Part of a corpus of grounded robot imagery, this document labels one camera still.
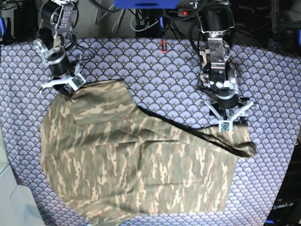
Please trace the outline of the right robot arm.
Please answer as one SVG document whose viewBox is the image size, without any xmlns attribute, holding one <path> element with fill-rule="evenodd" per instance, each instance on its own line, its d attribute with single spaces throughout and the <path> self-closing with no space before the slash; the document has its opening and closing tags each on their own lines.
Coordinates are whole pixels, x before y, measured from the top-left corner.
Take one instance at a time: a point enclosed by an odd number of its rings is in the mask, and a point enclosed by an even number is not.
<svg viewBox="0 0 301 226">
<path fill-rule="evenodd" d="M 41 8 L 41 22 L 34 48 L 51 75 L 41 85 L 42 90 L 54 88 L 60 94 L 71 97 L 86 80 L 81 74 L 83 55 L 70 61 L 67 56 L 76 43 L 73 33 L 77 25 L 79 10 L 75 0 L 49 0 Z"/>
</svg>

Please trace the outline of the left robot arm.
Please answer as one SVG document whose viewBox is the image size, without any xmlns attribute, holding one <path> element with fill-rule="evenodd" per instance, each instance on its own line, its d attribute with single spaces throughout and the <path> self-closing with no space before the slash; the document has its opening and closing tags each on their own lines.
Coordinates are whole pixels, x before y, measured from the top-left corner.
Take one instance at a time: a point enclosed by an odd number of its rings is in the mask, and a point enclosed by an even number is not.
<svg viewBox="0 0 301 226">
<path fill-rule="evenodd" d="M 199 29 L 206 37 L 206 48 L 199 52 L 202 58 L 200 90 L 210 96 L 205 101 L 211 115 L 218 120 L 219 131 L 230 132 L 234 121 L 249 115 L 255 102 L 239 96 L 238 75 L 229 63 L 232 40 L 228 33 L 235 22 L 227 0 L 209 0 L 199 14 Z"/>
</svg>

